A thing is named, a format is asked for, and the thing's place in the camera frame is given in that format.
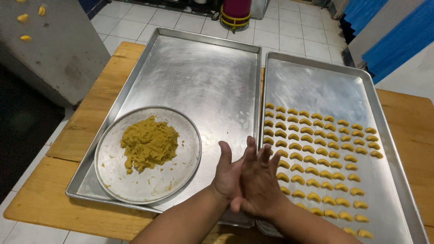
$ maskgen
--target aluminum baking tray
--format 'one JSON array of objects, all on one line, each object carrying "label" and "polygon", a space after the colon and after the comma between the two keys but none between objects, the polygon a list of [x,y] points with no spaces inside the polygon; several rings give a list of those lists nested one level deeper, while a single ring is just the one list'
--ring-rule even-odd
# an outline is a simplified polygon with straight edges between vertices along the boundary
[{"label": "aluminum baking tray", "polygon": [[[358,187],[364,190],[366,195],[351,196],[349,192],[345,193],[337,190],[329,191],[313,186],[308,187],[306,185],[300,185],[299,183],[285,183],[284,181],[279,181],[281,186],[286,186],[291,192],[301,190],[306,196],[310,192],[315,192],[320,195],[321,198],[325,195],[329,195],[333,198],[344,197],[351,204],[355,200],[362,200],[369,205],[368,209],[355,209],[352,205],[349,208],[340,205],[331,206],[322,202],[316,203],[315,201],[307,200],[307,198],[300,199],[288,196],[293,203],[302,203],[308,208],[318,207],[321,210],[329,208],[336,213],[346,211],[353,216],[355,214],[367,216],[370,219],[369,223],[326,218],[340,228],[350,227],[354,231],[360,229],[368,230],[374,234],[374,238],[360,238],[360,241],[366,244],[428,243],[418,208],[411,194],[398,152],[381,109],[381,104],[378,100],[372,79],[367,72],[360,69],[323,63],[286,54],[268,52],[265,65],[264,93],[265,97],[261,112],[261,131],[259,133],[260,145],[263,144],[264,111],[270,110],[265,109],[265,102],[272,102],[275,106],[284,106],[286,109],[295,108],[299,111],[306,110],[310,114],[318,112],[324,117],[331,115],[335,118],[333,124],[337,129],[342,127],[337,124],[338,119],[345,119],[350,122],[350,124],[358,123],[364,128],[373,127],[378,131],[375,135],[380,138],[377,143],[381,146],[379,151],[384,155],[383,159],[371,157],[369,154],[365,156],[342,149],[337,150],[341,155],[340,159],[331,159],[318,154],[312,155],[309,152],[297,151],[295,149],[285,149],[289,154],[299,152],[303,157],[312,155],[316,159],[326,158],[329,162],[337,160],[342,163],[343,168],[339,170],[324,165],[314,165],[312,163],[300,162],[296,159],[290,160],[289,158],[283,158],[291,166],[298,163],[303,168],[312,166],[319,171],[328,170],[331,173],[341,172],[345,177],[350,173],[355,173],[360,176],[362,180],[360,183],[348,179],[344,181],[338,179],[328,180],[313,174],[300,173],[298,171],[292,172],[282,167],[278,168],[278,172],[286,173],[289,178],[294,175],[300,175],[305,180],[313,178],[319,183],[329,181],[334,185],[341,182],[347,185],[349,189]],[[285,124],[289,126],[293,123],[285,121]],[[302,128],[307,125],[297,124],[297,126]],[[314,131],[321,129],[313,125],[310,126],[310,128]],[[295,131],[287,132],[288,134],[295,133],[299,137],[306,135]],[[339,133],[338,130],[336,130],[335,134],[339,138],[346,135]],[[315,140],[321,137],[312,135],[312,138]],[[326,138],[324,138],[324,140],[327,143],[332,141]],[[311,144],[301,140],[298,141],[298,143],[301,146],[311,145],[315,150],[322,147],[321,145]],[[368,148],[366,145],[363,147],[369,152],[372,151],[372,149]],[[277,148],[276,146],[272,146],[274,152],[278,149],[282,149],[282,147]],[[347,171],[345,169],[345,165],[350,163],[344,161],[345,155],[353,155],[358,159],[358,162],[355,163],[358,166],[357,171]],[[257,224],[259,229],[265,234],[281,237],[279,232],[269,223],[257,221]]]},{"label": "aluminum baking tray", "polygon": [[[161,213],[209,185],[220,157],[220,140],[241,157],[248,135],[257,137],[261,47],[157,27],[69,183],[70,197]],[[188,116],[202,140],[195,176],[162,201],[134,205],[110,197],[95,175],[94,153],[104,131],[123,114],[144,106],[172,107]],[[254,220],[227,211],[220,223],[251,227]]]}]

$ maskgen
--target hand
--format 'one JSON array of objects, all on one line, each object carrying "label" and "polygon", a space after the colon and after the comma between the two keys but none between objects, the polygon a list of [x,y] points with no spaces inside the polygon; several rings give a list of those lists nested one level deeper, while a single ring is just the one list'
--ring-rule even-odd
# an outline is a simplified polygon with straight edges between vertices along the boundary
[{"label": "hand", "polygon": [[243,195],[237,195],[231,202],[233,212],[240,210],[270,220],[279,213],[288,199],[280,191],[276,178],[280,155],[276,153],[270,160],[271,146],[265,145],[256,155],[256,150],[248,148],[241,167],[241,188]]},{"label": "hand", "polygon": [[216,175],[211,183],[211,187],[223,198],[227,205],[237,196],[241,196],[240,189],[240,174],[241,165],[248,150],[256,152],[255,139],[251,136],[247,137],[247,148],[244,155],[237,161],[232,163],[232,151],[230,146],[223,141],[220,141],[221,148],[220,160],[217,164]]}]

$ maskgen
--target forearm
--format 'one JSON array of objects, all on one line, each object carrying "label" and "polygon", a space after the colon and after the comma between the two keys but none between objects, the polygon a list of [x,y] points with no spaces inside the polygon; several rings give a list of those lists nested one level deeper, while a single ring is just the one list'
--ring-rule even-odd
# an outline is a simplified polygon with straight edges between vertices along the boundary
[{"label": "forearm", "polygon": [[361,244],[351,234],[291,203],[288,199],[269,220],[286,238],[308,244]]},{"label": "forearm", "polygon": [[225,199],[212,186],[207,186],[160,214],[130,244],[201,243],[226,208]]}]

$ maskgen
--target blue cloth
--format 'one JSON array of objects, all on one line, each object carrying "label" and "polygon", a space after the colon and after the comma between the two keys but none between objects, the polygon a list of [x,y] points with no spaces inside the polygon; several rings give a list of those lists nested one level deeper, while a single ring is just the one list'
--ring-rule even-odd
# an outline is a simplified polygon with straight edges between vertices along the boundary
[{"label": "blue cloth", "polygon": [[350,0],[344,9],[345,20],[358,35],[388,0]]},{"label": "blue cloth", "polygon": [[362,55],[374,84],[434,41],[434,0],[425,0]]}]

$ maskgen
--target person's left hand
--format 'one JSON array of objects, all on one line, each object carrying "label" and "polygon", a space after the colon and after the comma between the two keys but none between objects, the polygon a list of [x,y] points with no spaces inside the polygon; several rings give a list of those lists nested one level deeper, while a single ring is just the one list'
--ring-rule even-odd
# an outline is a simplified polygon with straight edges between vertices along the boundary
[{"label": "person's left hand", "polygon": [[243,160],[249,148],[253,148],[256,151],[256,143],[253,137],[248,136],[247,148],[244,151],[244,155],[233,163],[230,146],[224,141],[220,141],[218,144],[221,148],[221,155],[211,187],[213,187],[226,204],[229,205],[235,197],[242,196],[240,188],[241,165],[243,164]]}]

